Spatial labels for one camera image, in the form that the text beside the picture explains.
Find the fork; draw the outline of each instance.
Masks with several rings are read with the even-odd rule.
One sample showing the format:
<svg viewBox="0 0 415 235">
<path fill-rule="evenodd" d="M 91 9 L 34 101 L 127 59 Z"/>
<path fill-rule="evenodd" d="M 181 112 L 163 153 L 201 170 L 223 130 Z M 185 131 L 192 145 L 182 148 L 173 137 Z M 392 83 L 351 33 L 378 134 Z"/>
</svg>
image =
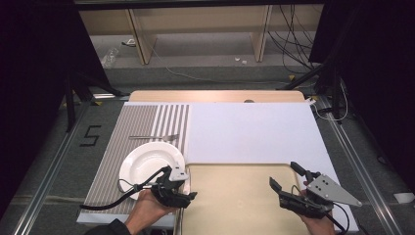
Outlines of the fork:
<svg viewBox="0 0 415 235">
<path fill-rule="evenodd" d="M 152 136 L 152 135 L 130 135 L 128 139 L 162 139 L 162 141 L 169 142 L 177 139 L 179 134 L 164 135 L 164 136 Z"/>
</svg>

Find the white table surface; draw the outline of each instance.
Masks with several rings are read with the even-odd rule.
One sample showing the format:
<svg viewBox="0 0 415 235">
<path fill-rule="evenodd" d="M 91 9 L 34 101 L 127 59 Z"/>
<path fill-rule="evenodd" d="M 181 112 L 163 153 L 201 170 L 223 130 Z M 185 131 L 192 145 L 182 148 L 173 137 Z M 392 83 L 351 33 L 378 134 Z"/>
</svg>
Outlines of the white table surface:
<svg viewBox="0 0 415 235">
<path fill-rule="evenodd" d="M 149 104 L 167 103 L 125 103 L 126 106 Z M 191 105 L 188 141 L 183 153 L 187 164 L 297 162 L 305 169 L 320 171 L 339 182 L 312 111 L 305 102 L 174 104 Z M 350 219 L 349 231 L 358 231 L 349 206 L 342 206 Z M 99 216 L 106 216 L 105 221 L 113 219 L 111 215 Z M 333 216 L 346 227 L 346 216 L 343 211 L 334 208 Z M 171 218 L 163 218 L 158 225 L 170 222 Z"/>
</svg>

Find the human hand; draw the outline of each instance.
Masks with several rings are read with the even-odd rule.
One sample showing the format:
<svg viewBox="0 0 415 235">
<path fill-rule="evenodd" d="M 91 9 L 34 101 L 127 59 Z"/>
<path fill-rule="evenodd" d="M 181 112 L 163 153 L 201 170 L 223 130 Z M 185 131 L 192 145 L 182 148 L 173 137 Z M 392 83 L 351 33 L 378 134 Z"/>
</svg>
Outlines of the human hand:
<svg viewBox="0 0 415 235">
<path fill-rule="evenodd" d="M 301 190 L 300 194 L 305 196 L 306 191 Z M 302 222 L 305 224 L 305 226 L 307 227 L 311 235 L 335 235 L 336 234 L 335 225 L 327 216 L 324 216 L 320 219 L 320 218 L 309 218 L 307 216 L 299 214 L 299 217 L 301 218 Z"/>
<path fill-rule="evenodd" d="M 150 189 L 140 192 L 137 203 L 125 221 L 129 232 L 137 234 L 142 229 L 149 227 L 164 215 L 177 211 L 177 208 L 166 207 L 157 201 Z"/>
</svg>

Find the gray floor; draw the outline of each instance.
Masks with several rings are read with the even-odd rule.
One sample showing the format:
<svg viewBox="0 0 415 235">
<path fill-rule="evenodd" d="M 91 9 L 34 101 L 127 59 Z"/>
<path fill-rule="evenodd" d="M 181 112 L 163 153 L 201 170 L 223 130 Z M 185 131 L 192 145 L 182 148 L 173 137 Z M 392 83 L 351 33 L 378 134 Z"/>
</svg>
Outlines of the gray floor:
<svg viewBox="0 0 415 235">
<path fill-rule="evenodd" d="M 118 49 L 114 66 L 106 73 L 113 87 L 125 92 L 140 89 L 273 90 L 290 82 L 289 75 L 300 76 L 300 73 L 287 71 L 284 65 L 295 71 L 305 70 L 287 56 L 283 60 L 283 55 L 269 38 L 263 62 L 256 62 L 247 33 L 160 35 L 154 56 L 146 66 L 140 65 L 135 48 L 120 46 L 122 41 L 129 38 L 128 35 L 91 38 L 99 58 L 103 58 L 113 47 Z M 303 37 L 302 43 L 309 42 Z M 290 50 L 293 53 L 297 51 L 295 47 Z M 304 94 L 312 94 L 312 83 L 311 80 L 303 84 L 300 90 Z M 94 93 L 107 93 L 95 87 L 91 90 Z M 47 192 L 29 234 L 82 234 L 88 229 L 75 222 L 77 207 L 86 197 L 123 102 L 118 99 L 102 100 L 98 104 L 87 105 L 85 113 L 82 112 L 85 106 L 76 107 L 78 117 L 80 114 L 84 116 L 73 134 L 60 171 Z M 59 152 L 61 142 L 67 137 L 66 121 L 66 109 L 61 107 L 55 127 L 0 222 L 0 234 L 13 234 L 15 231 L 32 195 L 42 184 L 44 175 Z M 376 214 L 376 206 L 365 193 L 331 123 L 318 117 L 316 122 L 341 184 L 363 202 L 362 208 L 352 209 L 353 215 L 370 234 L 390 234 Z M 91 141 L 83 138 L 90 125 L 101 125 L 93 133 L 100 137 L 94 147 L 81 147 L 81 144 Z M 406 193 L 409 190 L 392 169 L 377 161 L 378 151 L 358 120 L 358 114 L 350 110 L 343 120 L 343 128 L 402 234 L 415 234 L 414 203 L 399 204 L 393 196 L 394 193 Z"/>
</svg>

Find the sleeve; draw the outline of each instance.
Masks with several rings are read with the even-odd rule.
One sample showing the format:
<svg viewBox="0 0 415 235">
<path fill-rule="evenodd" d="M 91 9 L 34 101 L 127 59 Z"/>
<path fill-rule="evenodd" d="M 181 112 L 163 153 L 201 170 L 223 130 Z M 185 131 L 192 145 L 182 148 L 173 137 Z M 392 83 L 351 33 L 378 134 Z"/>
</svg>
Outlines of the sleeve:
<svg viewBox="0 0 415 235">
<path fill-rule="evenodd" d="M 84 235 L 130 235 L 128 228 L 118 219 L 108 225 L 96 226 Z"/>
</svg>

